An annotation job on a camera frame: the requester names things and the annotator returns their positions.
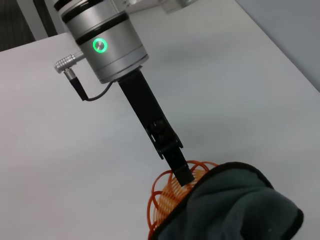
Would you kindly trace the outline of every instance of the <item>black bracket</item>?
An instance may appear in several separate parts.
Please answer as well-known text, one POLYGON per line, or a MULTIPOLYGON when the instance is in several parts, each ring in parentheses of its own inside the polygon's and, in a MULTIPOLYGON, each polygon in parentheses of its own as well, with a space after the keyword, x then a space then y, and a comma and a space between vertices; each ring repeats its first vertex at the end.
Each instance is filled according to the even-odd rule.
POLYGON ((165 158, 180 185, 192 182, 194 177, 180 150, 183 145, 168 123, 140 68, 121 77, 118 83, 160 158, 165 158))

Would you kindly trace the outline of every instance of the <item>orange plastic mesh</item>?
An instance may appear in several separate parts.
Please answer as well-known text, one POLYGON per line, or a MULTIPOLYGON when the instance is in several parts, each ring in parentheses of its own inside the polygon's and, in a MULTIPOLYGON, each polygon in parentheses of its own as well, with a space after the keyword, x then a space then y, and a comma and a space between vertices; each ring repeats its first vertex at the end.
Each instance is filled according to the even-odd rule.
POLYGON ((190 192, 190 190, 196 185, 196 183, 207 173, 213 166, 216 167, 218 164, 209 161, 187 161, 190 166, 194 181, 181 187, 178 180, 173 177, 171 170, 165 171, 154 181, 151 197, 147 205, 147 223, 149 226, 150 239, 155 229, 168 217, 172 210, 184 199, 184 197, 190 192), (164 175, 168 175, 168 181, 162 191, 155 191, 156 184, 160 178, 164 175), (151 206, 154 205, 153 218, 151 221, 150 211, 151 206))

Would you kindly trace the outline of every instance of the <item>metal connector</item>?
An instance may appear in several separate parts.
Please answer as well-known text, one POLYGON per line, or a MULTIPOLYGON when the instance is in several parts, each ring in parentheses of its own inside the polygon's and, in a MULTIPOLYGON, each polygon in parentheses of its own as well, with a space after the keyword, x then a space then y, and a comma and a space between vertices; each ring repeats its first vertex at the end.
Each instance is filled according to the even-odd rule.
POLYGON ((54 69, 60 74, 63 71, 71 68, 72 66, 76 65, 82 59, 85 58, 85 55, 82 51, 78 51, 75 54, 69 55, 57 61, 54 65, 54 69))
POLYGON ((71 81, 72 79, 75 79, 77 76, 75 74, 75 72, 71 69, 68 68, 64 71, 64 75, 66 76, 66 78, 71 81))

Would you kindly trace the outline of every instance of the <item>white table surface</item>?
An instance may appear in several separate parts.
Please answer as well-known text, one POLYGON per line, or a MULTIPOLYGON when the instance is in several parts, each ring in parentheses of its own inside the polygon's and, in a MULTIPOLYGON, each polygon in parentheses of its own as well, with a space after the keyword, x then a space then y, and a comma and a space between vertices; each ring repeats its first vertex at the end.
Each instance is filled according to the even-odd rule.
MULTIPOLYGON (((233 0, 132 16, 142 72, 188 160, 260 169, 304 212, 296 239, 318 239, 320 94, 233 0)), ((118 84, 82 102, 53 64, 68 34, 0 53, 0 239, 146 239, 160 160, 118 84)), ((74 67, 89 96, 101 85, 74 67)))

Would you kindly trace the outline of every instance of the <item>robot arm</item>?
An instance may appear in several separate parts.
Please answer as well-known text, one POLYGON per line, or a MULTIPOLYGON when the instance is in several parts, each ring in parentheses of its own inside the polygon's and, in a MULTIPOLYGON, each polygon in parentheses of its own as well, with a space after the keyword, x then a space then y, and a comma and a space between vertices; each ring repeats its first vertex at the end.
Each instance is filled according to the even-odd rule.
POLYGON ((113 82, 118 82, 159 156, 166 159, 180 185, 194 180, 180 150, 183 145, 140 71, 149 56, 129 15, 119 12, 113 0, 54 0, 54 8, 81 49, 58 61, 57 72, 64 72, 83 101, 102 97, 113 82), (106 90, 94 98, 88 98, 72 70, 72 66, 84 58, 100 82, 109 83, 106 90))

